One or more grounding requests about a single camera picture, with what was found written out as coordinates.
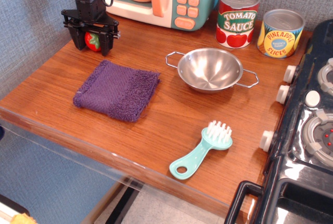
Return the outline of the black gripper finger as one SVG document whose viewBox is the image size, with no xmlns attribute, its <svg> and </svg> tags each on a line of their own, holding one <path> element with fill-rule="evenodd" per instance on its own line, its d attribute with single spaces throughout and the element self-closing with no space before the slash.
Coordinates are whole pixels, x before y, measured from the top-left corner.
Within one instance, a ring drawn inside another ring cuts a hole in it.
<svg viewBox="0 0 333 224">
<path fill-rule="evenodd" d="M 111 31 L 100 32 L 99 42 L 101 47 L 101 54 L 106 56 L 113 48 L 113 33 Z"/>
<path fill-rule="evenodd" d="M 86 47 L 85 43 L 85 32 L 81 30 L 80 27 L 73 26 L 71 24 L 68 25 L 68 30 L 70 32 L 71 38 L 78 50 L 82 50 Z"/>
</svg>

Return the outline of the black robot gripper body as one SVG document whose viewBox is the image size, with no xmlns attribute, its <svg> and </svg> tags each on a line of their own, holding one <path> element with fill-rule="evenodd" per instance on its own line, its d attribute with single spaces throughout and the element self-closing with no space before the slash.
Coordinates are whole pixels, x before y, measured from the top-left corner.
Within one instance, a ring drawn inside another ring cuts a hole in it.
<svg viewBox="0 0 333 224">
<path fill-rule="evenodd" d="M 80 27 L 84 32 L 99 35 L 100 32 L 111 31 L 113 38 L 119 38 L 118 21 L 108 16 L 106 8 L 112 6 L 113 0 L 75 0 L 76 9 L 64 9 L 61 14 L 64 17 L 64 27 L 71 24 Z"/>
</svg>

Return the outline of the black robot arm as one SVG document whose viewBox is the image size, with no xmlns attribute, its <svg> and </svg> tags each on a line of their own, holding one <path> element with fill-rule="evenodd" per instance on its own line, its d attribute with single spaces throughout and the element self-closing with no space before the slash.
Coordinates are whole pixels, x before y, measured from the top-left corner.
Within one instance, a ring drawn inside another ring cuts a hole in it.
<svg viewBox="0 0 333 224">
<path fill-rule="evenodd" d="M 106 56 L 113 48 L 113 40 L 120 37 L 119 22 L 108 16 L 106 8 L 109 4 L 105 0 L 75 0 L 76 9 L 63 10 L 64 26 L 69 30 L 71 38 L 77 49 L 84 49 L 87 44 L 84 40 L 86 33 L 97 35 L 101 54 Z"/>
</svg>

